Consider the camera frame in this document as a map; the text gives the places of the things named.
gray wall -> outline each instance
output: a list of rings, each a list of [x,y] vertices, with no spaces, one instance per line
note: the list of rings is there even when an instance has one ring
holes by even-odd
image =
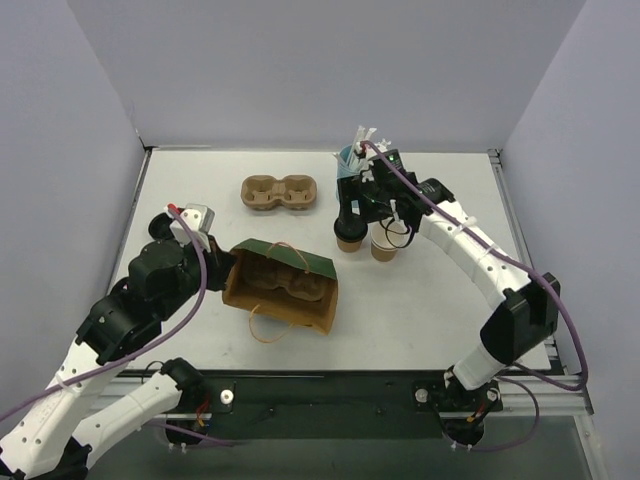
[[[46,385],[104,292],[144,152],[65,2],[2,2],[0,64],[4,411]]]
[[[147,145],[504,145],[584,0],[69,0]]]
[[[559,276],[584,340],[616,479],[640,473],[638,25],[637,0],[588,0],[504,149],[533,260]]]

box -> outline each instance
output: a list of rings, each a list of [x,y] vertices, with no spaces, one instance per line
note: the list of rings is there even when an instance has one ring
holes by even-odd
[[[338,303],[338,277],[329,258],[286,243],[254,238],[236,245],[238,260],[222,293],[225,305],[311,327],[327,335]]]

white tabletop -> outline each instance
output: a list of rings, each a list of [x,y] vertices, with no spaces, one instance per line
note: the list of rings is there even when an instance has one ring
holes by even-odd
[[[484,154],[401,154],[419,180],[436,177],[479,220],[479,226],[510,255],[516,249]],[[307,212],[278,207],[254,212],[240,200],[249,175],[282,178],[311,175],[318,200]],[[465,356],[480,341],[489,318],[484,298],[437,246],[417,236],[410,248],[386,264],[371,257],[369,240],[357,253],[341,252],[333,222],[336,161],[329,152],[230,152],[155,150],[118,265],[120,278],[129,261],[151,241],[149,221],[167,203],[208,205],[216,213],[211,229],[221,248],[230,250],[253,237],[286,241],[298,249],[332,258],[339,281],[333,329],[328,336],[294,328],[274,344],[249,333],[248,312],[225,306],[220,293],[208,292],[192,322],[177,336],[131,362],[144,368],[151,360],[182,356],[200,369],[250,370],[441,370]],[[193,299],[163,325],[166,332],[187,312]],[[258,317],[263,337],[286,328],[281,321]],[[543,345],[524,356],[535,369],[548,369]]]

purple cable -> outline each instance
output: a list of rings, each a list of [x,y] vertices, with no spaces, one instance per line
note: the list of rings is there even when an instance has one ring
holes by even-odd
[[[198,262],[200,263],[200,289],[198,290],[198,297],[196,298],[196,303],[193,305],[193,307],[191,308],[189,313],[187,313],[184,319],[182,319],[182,321],[178,323],[175,327],[173,327],[166,335],[155,339],[154,341],[145,345],[140,350],[130,353],[129,355],[122,357],[120,360],[115,360],[113,362],[107,363],[102,367],[96,368],[95,370],[91,370],[90,372],[86,372],[86,373],[83,373],[82,375],[77,375],[75,377],[69,378],[65,382],[65,385],[73,385],[74,383],[82,382],[89,378],[95,377],[96,375],[100,375],[101,373],[108,372],[109,370],[113,370],[114,368],[117,368],[120,365],[128,363],[131,360],[139,357],[140,355],[147,353],[148,351],[154,349],[158,345],[163,344],[164,342],[169,340],[171,337],[173,337],[176,333],[178,333],[180,330],[182,330],[187,325],[187,323],[189,323],[193,319],[196,312],[200,308],[200,305],[202,305],[202,301],[204,300],[204,295],[207,291],[207,263],[205,262],[204,255],[202,253],[202,247],[198,243],[198,239],[196,238],[194,233],[191,231],[189,226],[185,223],[184,220],[182,220],[182,218],[180,217],[180,214],[178,212],[173,211],[171,208],[169,208],[169,213],[180,224],[180,226],[182,226],[184,231],[187,233],[187,235],[189,236],[189,240],[191,240],[191,243],[193,244],[193,248],[196,251],[196,255],[198,256]],[[11,408],[10,410],[0,415],[0,423],[4,422],[10,416],[18,413],[23,408],[26,408],[32,403],[35,403],[38,400],[46,396],[49,396],[52,393],[55,393],[59,390],[62,390],[61,385],[53,385],[47,388],[46,390],[42,391],[41,393],[38,393],[36,395],[33,395],[32,397],[27,398],[20,404],[16,405],[15,407]]]
[[[478,243],[478,245],[480,245],[482,248],[489,250],[489,253],[494,257],[496,257],[498,260],[504,263],[508,263],[509,265],[512,265],[526,272],[549,294],[553,302],[558,306],[558,311],[562,315],[562,318],[564,318],[567,328],[569,329],[571,340],[573,341],[573,345],[576,348],[576,353],[578,354],[578,360],[580,361],[580,368],[582,369],[582,373],[581,373],[582,378],[576,385],[565,385],[564,383],[558,382],[552,378],[547,377],[542,373],[536,372],[535,370],[531,370],[530,368],[525,367],[524,365],[521,365],[519,363],[514,363],[514,366],[525,371],[529,375],[532,375],[540,380],[543,380],[563,390],[567,390],[569,392],[581,391],[586,386],[587,381],[589,380],[589,366],[587,365],[587,358],[585,356],[584,349],[582,348],[582,343],[580,342],[578,331],[576,330],[575,324],[571,319],[571,315],[569,315],[569,312],[567,311],[567,308],[565,307],[564,302],[560,299],[560,296],[556,293],[556,291],[549,284],[549,282],[547,282],[542,275],[540,275],[538,272],[536,272],[533,268],[529,267],[528,265],[518,262],[517,260],[514,260],[513,258],[507,255],[503,255],[500,252],[497,252],[494,249],[492,249],[487,242],[485,242],[482,238],[480,238],[480,236],[478,236],[478,234],[468,229],[466,226],[462,225],[457,218],[449,215],[447,212],[445,212],[440,207],[438,207],[438,205],[436,205],[431,200],[429,200],[415,185],[413,185],[409,181],[408,178],[402,175],[402,173],[400,173],[400,171],[389,160],[387,160],[384,154],[380,151],[380,149],[378,149],[378,147],[373,142],[371,142],[370,140],[364,140],[362,141],[361,144],[370,147],[376,153],[376,157],[374,158],[379,158],[380,160],[382,160],[384,164],[387,167],[389,167],[389,169],[395,174],[395,176],[398,177],[400,181],[409,188],[409,190],[415,193],[418,196],[418,198],[420,198],[420,200],[426,203],[434,212],[438,213],[440,216],[442,216],[449,222],[453,223],[456,227],[461,227],[464,233],[466,233],[471,238],[473,238],[473,240],[475,240],[476,243]]]
[[[529,433],[527,433],[522,438],[519,438],[517,440],[512,440],[511,442],[503,443],[502,445],[494,445],[494,446],[491,446],[491,447],[471,447],[471,449],[469,450],[471,452],[496,453],[496,452],[502,452],[504,450],[509,450],[511,448],[519,447],[523,443],[526,443],[529,440],[531,440],[533,438],[533,436],[535,435],[536,431],[538,430],[538,427],[540,426],[540,405],[538,404],[538,400],[536,399],[536,396],[529,389],[529,387],[527,387],[524,383],[518,382],[516,380],[511,380],[510,378],[505,378],[505,377],[496,377],[496,378],[498,380],[500,380],[501,382],[507,382],[507,383],[512,383],[514,385],[517,385],[518,387],[523,389],[525,392],[527,392],[527,394],[529,394],[529,396],[531,397],[531,400],[533,401],[533,407],[536,409],[536,415],[535,415],[535,418],[533,420],[533,425],[531,426],[531,430],[529,430]],[[468,448],[467,445],[464,445],[462,443],[458,443],[455,440],[453,440],[452,438],[450,438],[445,432],[443,432],[443,434],[444,434],[445,438],[447,440],[449,440],[450,442],[453,442],[456,445],[460,445],[461,447]]]
[[[169,425],[168,423],[159,421],[159,420],[151,420],[144,424],[145,427],[155,427],[155,428],[164,428],[165,430],[173,430],[174,432],[182,433],[184,435],[189,435],[193,438],[199,438],[203,442],[211,443],[212,447],[233,447],[232,442],[228,442],[226,440],[220,440],[219,438],[209,437],[207,435],[202,435],[197,432],[192,432],[191,430],[187,430],[186,428],[176,427],[175,425]]]

